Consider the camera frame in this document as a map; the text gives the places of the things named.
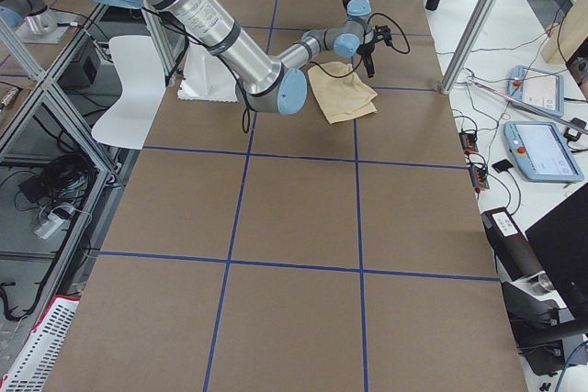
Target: label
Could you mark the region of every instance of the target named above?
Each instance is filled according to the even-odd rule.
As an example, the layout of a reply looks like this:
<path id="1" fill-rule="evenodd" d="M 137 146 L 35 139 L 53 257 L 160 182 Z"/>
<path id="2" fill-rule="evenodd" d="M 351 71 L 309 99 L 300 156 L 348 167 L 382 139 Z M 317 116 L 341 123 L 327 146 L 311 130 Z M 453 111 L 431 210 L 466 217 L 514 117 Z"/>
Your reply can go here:
<path id="1" fill-rule="evenodd" d="M 196 35 L 209 32 L 219 21 L 221 15 L 208 0 L 197 0 L 184 14 L 178 16 L 189 31 Z"/>
<path id="2" fill-rule="evenodd" d="M 518 230 L 506 213 L 494 213 L 492 217 L 494 218 L 494 222 L 496 222 L 498 229 L 502 232 L 504 237 L 518 234 Z"/>

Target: white plastic crate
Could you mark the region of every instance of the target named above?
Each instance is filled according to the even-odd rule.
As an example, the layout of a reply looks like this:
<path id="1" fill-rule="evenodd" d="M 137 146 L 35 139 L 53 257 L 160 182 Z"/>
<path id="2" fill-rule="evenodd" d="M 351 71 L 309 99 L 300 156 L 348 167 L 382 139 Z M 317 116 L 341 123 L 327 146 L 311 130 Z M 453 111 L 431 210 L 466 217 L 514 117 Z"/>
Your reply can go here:
<path id="1" fill-rule="evenodd" d="M 40 392 L 43 389 L 78 303 L 78 298 L 64 296 L 52 300 L 12 367 L 0 379 L 0 392 Z"/>

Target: black monitor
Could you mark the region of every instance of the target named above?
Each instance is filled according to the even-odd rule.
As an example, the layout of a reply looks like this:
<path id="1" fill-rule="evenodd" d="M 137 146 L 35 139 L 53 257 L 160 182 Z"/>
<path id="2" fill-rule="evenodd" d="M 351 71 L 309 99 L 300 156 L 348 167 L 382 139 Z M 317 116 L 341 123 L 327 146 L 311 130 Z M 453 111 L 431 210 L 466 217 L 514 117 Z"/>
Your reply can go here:
<path id="1" fill-rule="evenodd" d="M 529 245 L 576 319 L 588 319 L 588 185 L 526 231 Z"/>

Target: white table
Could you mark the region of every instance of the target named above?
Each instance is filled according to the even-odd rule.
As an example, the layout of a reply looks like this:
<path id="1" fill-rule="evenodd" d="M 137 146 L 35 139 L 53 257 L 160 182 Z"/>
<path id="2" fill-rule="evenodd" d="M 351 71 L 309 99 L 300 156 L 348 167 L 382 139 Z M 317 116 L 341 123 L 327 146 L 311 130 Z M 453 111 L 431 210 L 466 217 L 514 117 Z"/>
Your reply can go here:
<path id="1" fill-rule="evenodd" d="M 443 71 L 447 68 L 452 56 L 452 54 L 444 53 L 451 52 L 457 47 L 459 39 L 461 38 L 463 30 L 468 23 L 469 17 L 477 1 L 478 0 L 441 0 L 436 11 L 427 11 L 431 34 L 435 39 L 435 48 L 438 52 L 439 62 Z M 519 45 L 530 42 L 535 38 L 538 39 L 532 43 L 517 48 Z M 533 67 L 540 70 L 549 72 L 561 71 L 565 66 L 547 64 L 540 56 L 539 50 L 542 44 L 545 43 L 546 39 L 547 36 L 545 36 L 544 29 L 535 17 L 535 14 L 526 0 L 497 0 L 478 41 L 474 45 L 474 50 L 480 48 L 517 49 L 472 52 L 468 57 L 466 67 L 471 69 L 477 77 L 487 80 L 508 78 L 511 70 L 517 64 L 528 66 L 532 63 Z M 583 99 L 582 92 L 572 79 L 571 75 L 567 71 L 562 74 L 564 77 L 565 96 L 573 99 Z M 488 83 L 488 85 L 494 89 L 503 92 L 506 91 L 506 81 L 492 84 Z M 483 92 L 475 86 L 470 86 L 469 91 L 471 93 L 473 104 L 477 109 L 495 118 L 499 118 L 503 113 L 506 102 L 502 98 Z M 450 100 L 452 107 L 458 111 L 456 112 L 456 115 L 461 115 L 459 114 L 459 112 L 461 112 L 462 115 L 473 118 L 480 129 L 495 127 L 495 122 L 492 119 L 477 112 L 472 107 L 472 102 L 470 101 L 466 86 L 459 84 L 456 85 L 451 91 Z M 498 133 L 493 142 L 492 138 L 494 137 L 495 131 L 482 131 L 478 135 L 479 150 L 483 157 L 488 161 L 488 164 L 508 158 L 508 151 L 503 138 L 502 128 L 502 124 L 506 121 L 505 118 L 523 121 L 545 120 L 545 118 L 522 112 L 512 106 L 508 107 L 506 114 L 507 115 L 505 115 L 500 121 L 501 126 L 499 127 Z M 573 117 L 588 121 L 588 105 L 566 102 L 564 118 L 570 120 Z M 473 125 L 469 121 L 464 120 L 464 118 L 457 118 L 456 123 L 459 129 L 461 128 L 462 123 L 464 129 L 473 129 Z M 578 148 L 588 147 L 588 137 L 583 136 L 580 142 L 576 143 L 575 146 Z M 584 175 L 588 176 L 588 153 L 575 155 L 575 158 L 584 172 Z M 585 181 L 574 185 L 530 183 L 523 178 L 516 167 L 511 170 L 511 173 L 519 184 L 522 192 L 521 207 L 514 215 L 514 220 L 522 231 L 525 231 L 565 199 L 565 197 L 569 196 L 581 185 L 585 184 Z M 492 174 L 499 177 L 513 195 L 513 203 L 510 206 L 512 211 L 518 197 L 515 184 L 507 174 L 498 175 L 496 172 L 493 172 Z M 491 189 L 481 192 L 480 194 L 480 212 L 496 207 L 502 207 L 508 200 L 508 195 L 501 185 L 496 183 L 492 178 L 490 178 L 489 183 Z M 516 283 L 516 285 L 526 288 L 525 284 Z M 522 363 L 525 369 L 526 382 L 529 390 L 536 391 L 543 383 L 552 383 L 551 390 L 555 388 L 555 382 L 557 382 L 558 379 L 557 377 L 549 378 L 546 375 L 541 377 L 536 376 L 531 371 L 525 359 L 522 359 Z M 583 392 L 586 390 L 586 385 L 588 385 L 588 366 L 574 367 L 569 369 L 566 373 L 560 392 Z"/>

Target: folded cloth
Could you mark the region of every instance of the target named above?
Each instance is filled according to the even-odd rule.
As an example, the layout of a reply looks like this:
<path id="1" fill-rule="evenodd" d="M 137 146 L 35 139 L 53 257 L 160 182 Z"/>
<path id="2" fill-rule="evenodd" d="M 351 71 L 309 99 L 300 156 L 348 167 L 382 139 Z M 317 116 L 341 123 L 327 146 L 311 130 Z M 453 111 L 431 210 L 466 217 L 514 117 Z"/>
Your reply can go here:
<path id="1" fill-rule="evenodd" d="M 343 78 L 333 78 L 318 66 L 309 69 L 309 80 L 316 101 L 329 123 L 338 123 L 363 117 L 377 112 L 372 104 L 378 94 L 365 85 L 356 73 L 351 73 L 351 64 L 328 62 L 321 65 L 331 75 Z"/>

